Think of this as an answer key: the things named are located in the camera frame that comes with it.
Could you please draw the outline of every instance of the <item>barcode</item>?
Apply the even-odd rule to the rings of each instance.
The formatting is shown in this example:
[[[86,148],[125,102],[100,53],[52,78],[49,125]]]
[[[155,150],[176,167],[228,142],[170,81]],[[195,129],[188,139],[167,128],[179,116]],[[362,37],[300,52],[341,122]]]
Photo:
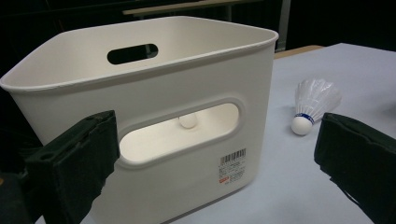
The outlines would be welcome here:
[[[232,153],[232,154],[230,154],[228,156],[222,157],[220,159],[220,164],[222,165],[222,164],[224,164],[226,162],[234,161],[234,160],[236,160],[236,159],[238,159],[240,157],[244,157],[246,154],[247,154],[247,150],[245,148],[241,149],[241,150],[236,151],[235,153]]]

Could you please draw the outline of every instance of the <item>shuttlecock blue band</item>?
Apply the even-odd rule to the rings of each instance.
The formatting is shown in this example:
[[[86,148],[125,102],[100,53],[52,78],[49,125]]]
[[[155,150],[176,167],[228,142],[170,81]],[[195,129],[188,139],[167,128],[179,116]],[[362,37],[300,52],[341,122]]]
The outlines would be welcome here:
[[[311,116],[304,114],[304,113],[296,114],[294,117],[303,117],[305,119],[309,119],[309,121],[311,121],[312,124],[315,123],[314,119],[312,119]]]

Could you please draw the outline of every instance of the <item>shuttlecock cork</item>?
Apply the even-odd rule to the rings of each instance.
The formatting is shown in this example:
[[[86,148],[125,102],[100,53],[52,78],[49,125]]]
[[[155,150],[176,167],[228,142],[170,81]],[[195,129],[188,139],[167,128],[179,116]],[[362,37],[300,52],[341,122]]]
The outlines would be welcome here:
[[[312,126],[341,103],[341,93],[332,82],[324,79],[309,78],[300,82],[295,92],[296,115],[291,123],[291,129],[306,135]]]

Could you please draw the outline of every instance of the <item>bin handle hole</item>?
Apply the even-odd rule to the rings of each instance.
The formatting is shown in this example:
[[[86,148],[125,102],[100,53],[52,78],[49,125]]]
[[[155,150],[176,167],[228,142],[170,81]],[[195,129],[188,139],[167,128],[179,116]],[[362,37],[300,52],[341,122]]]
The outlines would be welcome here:
[[[113,49],[107,54],[107,60],[112,64],[132,63],[154,58],[158,48],[154,44],[133,46],[124,49]]]

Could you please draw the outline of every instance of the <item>white table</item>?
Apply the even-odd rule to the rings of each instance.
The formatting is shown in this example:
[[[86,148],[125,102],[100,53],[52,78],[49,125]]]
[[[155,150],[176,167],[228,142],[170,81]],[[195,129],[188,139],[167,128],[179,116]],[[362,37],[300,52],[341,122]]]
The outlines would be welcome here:
[[[343,93],[333,113],[396,137],[396,52],[339,44],[276,59],[260,171],[246,187],[172,224],[373,223],[314,162],[320,123],[304,137],[290,130],[294,90],[308,77]],[[94,223],[87,216],[82,223]]]

